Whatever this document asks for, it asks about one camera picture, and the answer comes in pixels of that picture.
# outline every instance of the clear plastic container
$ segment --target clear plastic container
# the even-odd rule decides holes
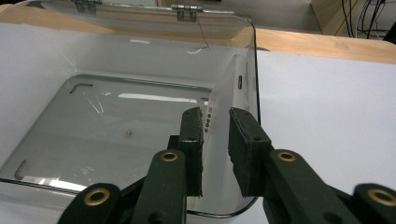
[[[133,184],[196,106],[210,121],[204,197],[189,209],[228,214],[250,202],[228,156],[228,110],[259,116],[254,28],[233,14],[185,16],[68,1],[0,14],[1,206],[56,219],[93,183]]]

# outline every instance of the cable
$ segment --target cable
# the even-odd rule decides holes
[[[364,13],[363,13],[363,11],[361,12],[362,13],[362,15],[363,15],[363,18],[361,19],[361,30],[363,31],[364,30],[364,18],[366,17],[366,12],[367,12],[367,8],[369,7],[369,5],[371,5],[371,1],[372,0],[369,0],[369,4],[367,4],[367,6],[366,6],[366,8],[363,10],[364,11]]]
[[[242,208],[239,211],[236,211],[231,214],[225,214],[225,215],[217,215],[217,214],[211,214],[211,213],[204,213],[204,212],[197,212],[197,211],[192,211],[192,210],[187,210],[187,214],[194,215],[194,216],[199,216],[199,217],[212,217],[212,218],[229,218],[229,217],[236,217],[244,212],[246,212],[253,204],[258,200],[258,197],[253,198],[250,203],[248,203],[244,208]]]
[[[372,19],[370,21],[370,27],[369,27],[369,33],[367,34],[367,39],[370,38],[370,32],[371,32],[371,30],[373,28],[373,24],[374,24],[374,20],[375,20],[375,17],[376,17],[376,13],[378,12],[380,6],[381,6],[381,0],[376,0],[376,5],[375,5],[373,17],[372,17]]]
[[[358,26],[359,26],[359,21],[361,21],[361,17],[362,17],[362,15],[363,15],[363,11],[364,11],[364,9],[365,9],[366,7],[368,7],[368,5],[369,5],[369,1],[366,1],[366,2],[364,3],[364,5],[363,5],[363,9],[361,10],[361,14],[359,15],[358,20],[356,21],[356,25],[355,25],[355,37],[356,37],[356,38],[358,38],[358,30],[359,30]]]
[[[348,24],[348,22],[347,22],[347,14],[346,14],[346,9],[345,9],[345,7],[344,7],[344,0],[341,0],[341,4],[343,5],[344,18],[346,19],[347,34],[348,34],[349,37],[350,37],[349,24]]]
[[[353,26],[352,26],[352,0],[349,0],[349,25],[350,25],[350,33],[352,33],[352,37],[355,37],[353,35]]]

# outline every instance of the black cable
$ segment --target black cable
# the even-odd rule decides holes
[[[368,34],[367,34],[367,39],[370,38],[370,32],[371,32],[371,30],[373,28],[373,24],[374,24],[374,20],[375,20],[375,17],[376,17],[376,13],[378,12],[380,6],[381,6],[381,0],[376,0],[376,5],[375,5],[373,17],[372,17],[372,19],[370,21],[370,27],[369,27],[369,31],[368,31]]]
[[[244,208],[242,208],[239,211],[236,211],[231,214],[225,214],[225,215],[217,215],[217,214],[211,214],[211,213],[204,213],[204,212],[197,212],[197,211],[191,211],[187,210],[187,214],[194,215],[194,216],[199,216],[199,217],[212,217],[212,218],[229,218],[229,217],[236,217],[238,215],[241,215],[242,213],[246,212],[253,204],[259,199],[258,197],[253,198],[250,203],[248,203]]]
[[[346,19],[346,29],[347,29],[347,34],[350,36],[350,32],[349,32],[349,24],[347,22],[347,14],[346,14],[346,9],[344,7],[344,0],[341,0],[341,4],[343,5],[343,12],[344,12],[344,18]]]
[[[380,14],[382,13],[382,10],[384,9],[385,4],[387,4],[388,2],[382,2],[383,6],[379,12],[379,14],[376,16],[375,21],[378,19],[378,17],[380,16]],[[359,25],[357,24],[357,30],[360,32],[363,32],[365,35],[368,35],[368,31],[367,29],[364,29],[364,20],[362,18],[365,17],[366,12],[367,12],[367,8],[368,6],[376,6],[376,4],[371,4],[371,0],[368,0],[364,3],[363,9],[361,10],[361,14],[359,15],[359,19],[357,21],[357,23],[359,23],[359,21],[361,21],[361,28],[359,29]],[[388,30],[384,30],[384,29],[378,29],[377,27],[375,27],[376,29],[372,29],[371,31],[374,32],[387,32]],[[370,37],[385,37],[384,35],[369,35]]]
[[[352,37],[355,37],[356,34],[353,34],[353,25],[352,25],[352,0],[349,0],[349,25],[350,25],[350,33],[352,33]]]
[[[385,4],[382,4],[382,8],[381,8],[381,10],[379,11],[379,13],[378,13],[378,15],[376,16],[376,18],[375,18],[375,29],[376,30],[378,30],[378,17],[381,15],[381,13],[382,13],[382,11],[384,10],[384,7],[385,7]]]

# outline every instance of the wooden surface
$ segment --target wooden surface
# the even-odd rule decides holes
[[[0,5],[0,12],[2,12],[4,9],[12,6],[11,4],[5,4],[5,5]]]
[[[349,1],[352,3],[352,9],[349,8]],[[346,15],[348,16],[349,11],[351,11],[353,16],[361,2],[362,0],[345,0]],[[312,0],[311,6],[314,9],[320,30],[324,35],[341,34],[346,27],[341,0]]]
[[[0,6],[0,11],[9,6]],[[257,49],[268,49],[273,52],[377,63],[396,63],[396,45],[385,41],[265,29],[257,29],[256,38]]]

